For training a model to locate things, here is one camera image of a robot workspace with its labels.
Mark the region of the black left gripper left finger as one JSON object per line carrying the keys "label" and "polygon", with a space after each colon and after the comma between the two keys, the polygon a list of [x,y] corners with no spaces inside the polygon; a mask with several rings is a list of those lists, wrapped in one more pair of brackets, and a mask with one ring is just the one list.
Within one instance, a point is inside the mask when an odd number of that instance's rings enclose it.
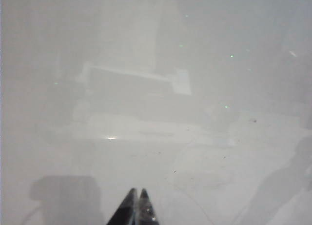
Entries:
{"label": "black left gripper left finger", "polygon": [[131,188],[118,206],[107,225],[135,225],[137,190]]}

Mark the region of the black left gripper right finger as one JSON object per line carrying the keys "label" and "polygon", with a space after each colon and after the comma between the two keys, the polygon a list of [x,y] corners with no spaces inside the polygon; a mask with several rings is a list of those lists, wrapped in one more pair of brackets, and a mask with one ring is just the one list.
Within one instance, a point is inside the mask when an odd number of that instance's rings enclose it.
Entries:
{"label": "black left gripper right finger", "polygon": [[152,202],[145,188],[142,189],[135,210],[136,225],[159,225]]}

